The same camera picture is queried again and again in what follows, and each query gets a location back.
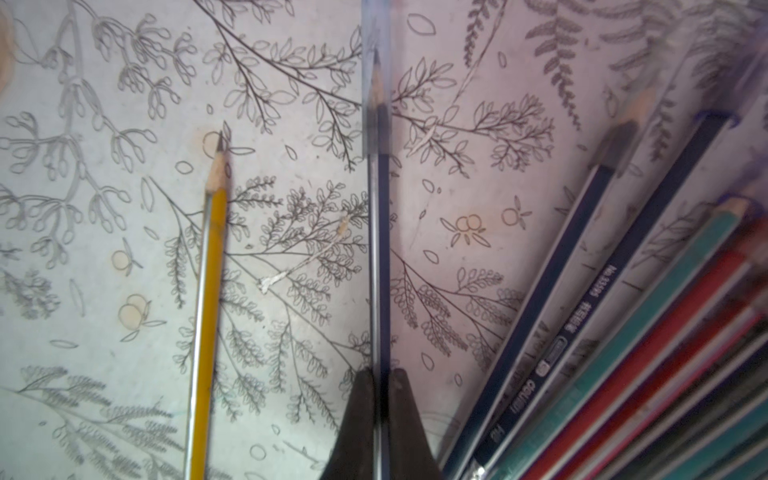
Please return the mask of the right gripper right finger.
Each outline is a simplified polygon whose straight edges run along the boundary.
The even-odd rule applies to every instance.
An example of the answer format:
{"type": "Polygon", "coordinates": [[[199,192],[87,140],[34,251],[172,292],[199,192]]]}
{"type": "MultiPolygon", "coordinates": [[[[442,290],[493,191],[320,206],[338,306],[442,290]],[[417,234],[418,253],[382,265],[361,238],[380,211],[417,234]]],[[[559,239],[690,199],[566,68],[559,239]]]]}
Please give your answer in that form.
{"type": "Polygon", "coordinates": [[[389,375],[390,478],[438,480],[443,475],[428,443],[407,372],[389,375]]]}

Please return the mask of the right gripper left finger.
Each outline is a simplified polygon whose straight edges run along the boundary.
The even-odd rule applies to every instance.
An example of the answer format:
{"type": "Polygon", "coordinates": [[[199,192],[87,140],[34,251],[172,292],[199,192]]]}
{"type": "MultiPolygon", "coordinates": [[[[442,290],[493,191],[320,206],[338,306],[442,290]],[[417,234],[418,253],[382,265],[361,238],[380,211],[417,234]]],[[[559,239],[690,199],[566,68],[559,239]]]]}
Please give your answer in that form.
{"type": "Polygon", "coordinates": [[[356,373],[338,438],[322,480],[372,480],[375,386],[370,369],[356,373]]]}

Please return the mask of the yellow pencil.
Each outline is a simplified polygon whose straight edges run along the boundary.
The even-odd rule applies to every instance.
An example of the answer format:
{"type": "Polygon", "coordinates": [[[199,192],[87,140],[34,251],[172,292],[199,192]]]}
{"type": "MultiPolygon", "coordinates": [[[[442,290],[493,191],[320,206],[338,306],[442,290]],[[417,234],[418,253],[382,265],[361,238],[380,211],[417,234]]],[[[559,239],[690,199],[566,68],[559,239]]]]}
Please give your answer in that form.
{"type": "Polygon", "coordinates": [[[228,177],[226,140],[220,134],[206,181],[201,228],[200,272],[189,391],[183,477],[206,477],[217,322],[226,243],[228,177]]]}

